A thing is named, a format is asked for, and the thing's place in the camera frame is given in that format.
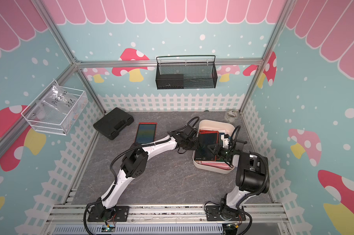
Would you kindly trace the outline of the red frame writing tablet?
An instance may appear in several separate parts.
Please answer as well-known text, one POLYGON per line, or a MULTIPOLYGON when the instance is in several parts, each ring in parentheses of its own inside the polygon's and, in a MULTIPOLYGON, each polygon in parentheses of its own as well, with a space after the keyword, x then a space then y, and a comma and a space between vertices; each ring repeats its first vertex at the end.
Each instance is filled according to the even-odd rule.
POLYGON ((148 144, 155 141, 156 122, 140 122, 138 124, 135 142, 138 144, 148 144))

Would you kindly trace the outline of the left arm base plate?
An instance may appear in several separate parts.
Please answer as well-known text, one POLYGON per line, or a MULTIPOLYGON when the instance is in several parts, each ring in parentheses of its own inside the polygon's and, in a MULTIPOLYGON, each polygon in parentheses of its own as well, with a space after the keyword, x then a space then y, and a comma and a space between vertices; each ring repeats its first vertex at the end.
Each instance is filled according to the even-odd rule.
POLYGON ((101 204, 97 204, 89 209, 88 222, 126 222, 129 210, 129 206, 115 206, 106 209, 101 204))

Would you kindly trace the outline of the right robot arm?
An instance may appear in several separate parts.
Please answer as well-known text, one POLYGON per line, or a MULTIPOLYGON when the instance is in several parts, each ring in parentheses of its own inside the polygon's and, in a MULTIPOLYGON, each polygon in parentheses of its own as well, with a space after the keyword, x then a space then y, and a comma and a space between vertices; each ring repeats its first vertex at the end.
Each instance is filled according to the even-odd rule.
POLYGON ((238 125, 229 138, 227 148, 221 144, 209 146, 210 151, 223 159, 229 166, 237 168, 234 189, 225 195, 220 202, 218 215, 229 221, 245 217, 243 204, 250 198, 267 193, 269 189, 268 159, 256 152, 245 152, 246 141, 240 141, 238 125))

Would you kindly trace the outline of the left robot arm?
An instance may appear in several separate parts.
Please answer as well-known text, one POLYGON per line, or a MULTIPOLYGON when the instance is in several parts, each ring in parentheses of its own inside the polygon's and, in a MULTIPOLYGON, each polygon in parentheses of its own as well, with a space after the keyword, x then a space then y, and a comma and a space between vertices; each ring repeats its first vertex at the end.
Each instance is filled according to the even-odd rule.
POLYGON ((115 157, 110 164, 110 171, 115 176, 114 181, 101 197, 87 204, 83 215, 84 225, 87 225, 89 216, 102 222, 113 219, 120 196, 135 178, 145 172, 147 162, 151 158, 175 149, 197 150, 198 130, 195 125, 199 120, 200 117, 193 117, 184 127, 169 132, 165 138, 147 144, 134 143, 128 150, 115 157))

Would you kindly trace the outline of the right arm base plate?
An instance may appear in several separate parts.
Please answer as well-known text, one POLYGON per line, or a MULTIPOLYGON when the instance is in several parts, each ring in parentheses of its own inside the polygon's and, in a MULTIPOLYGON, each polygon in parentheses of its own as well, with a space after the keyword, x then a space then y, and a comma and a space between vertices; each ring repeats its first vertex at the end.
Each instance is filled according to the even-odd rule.
POLYGON ((246 221, 244 213, 228 206, 206 205, 204 210, 207 221, 246 221))

